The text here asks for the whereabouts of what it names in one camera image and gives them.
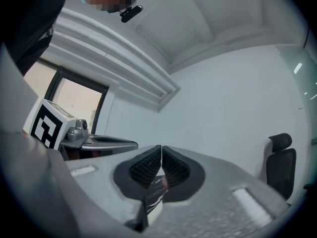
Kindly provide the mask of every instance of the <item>white ceiling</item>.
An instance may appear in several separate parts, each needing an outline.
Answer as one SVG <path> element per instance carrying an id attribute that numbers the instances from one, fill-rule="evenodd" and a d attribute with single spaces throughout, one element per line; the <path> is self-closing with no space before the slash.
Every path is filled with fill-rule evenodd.
<path id="1" fill-rule="evenodd" d="M 236 49 L 304 42 L 307 26 L 289 0 L 137 0 L 143 11 L 127 24 L 118 13 L 79 1 L 65 7 L 129 40 L 168 73 Z"/>

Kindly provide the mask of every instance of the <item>black rubber gripper pad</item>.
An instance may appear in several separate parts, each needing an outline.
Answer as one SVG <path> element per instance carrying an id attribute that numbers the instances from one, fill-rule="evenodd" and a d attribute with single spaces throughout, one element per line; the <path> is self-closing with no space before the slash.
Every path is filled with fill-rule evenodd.
<path id="1" fill-rule="evenodd" d="M 205 181 L 205 171 L 198 162 L 168 146 L 162 147 L 162 168 L 168 184 L 168 192 L 163 198 L 164 203 L 190 198 Z"/>
<path id="2" fill-rule="evenodd" d="M 160 169 L 161 146 L 157 145 L 131 160 L 120 163 L 113 172 L 113 180 L 123 195 L 144 201 L 146 190 Z"/>

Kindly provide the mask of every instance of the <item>person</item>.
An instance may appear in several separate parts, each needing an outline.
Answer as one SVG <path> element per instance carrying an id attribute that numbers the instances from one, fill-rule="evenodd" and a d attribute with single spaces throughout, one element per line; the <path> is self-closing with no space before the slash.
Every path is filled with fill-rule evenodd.
<path id="1" fill-rule="evenodd" d="M 7 18 L 2 23 L 1 40 L 24 76 L 48 48 L 56 19 L 66 0 L 14 0 L 3 5 Z M 129 7 L 134 0 L 84 0 L 110 13 Z"/>

